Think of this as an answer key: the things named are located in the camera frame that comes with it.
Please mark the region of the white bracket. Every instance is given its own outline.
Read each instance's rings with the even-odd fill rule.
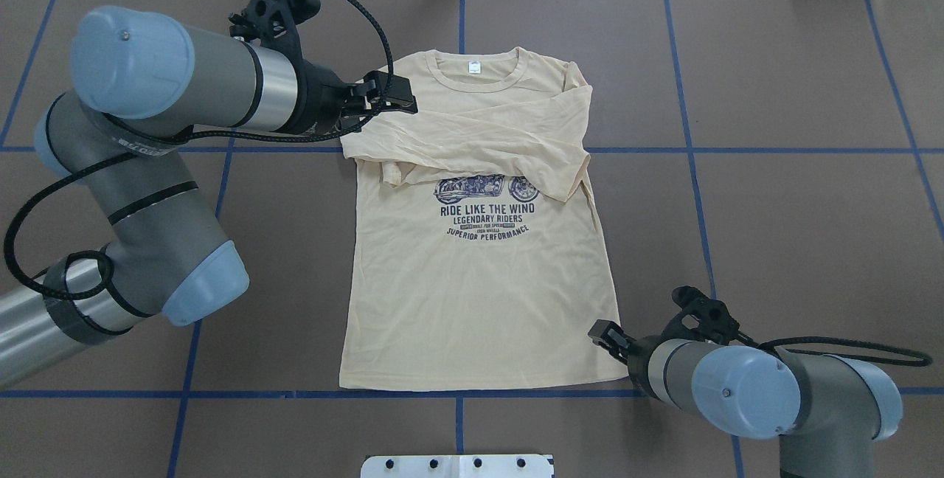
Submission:
[[[361,478],[554,478],[554,457],[545,454],[369,457]]]

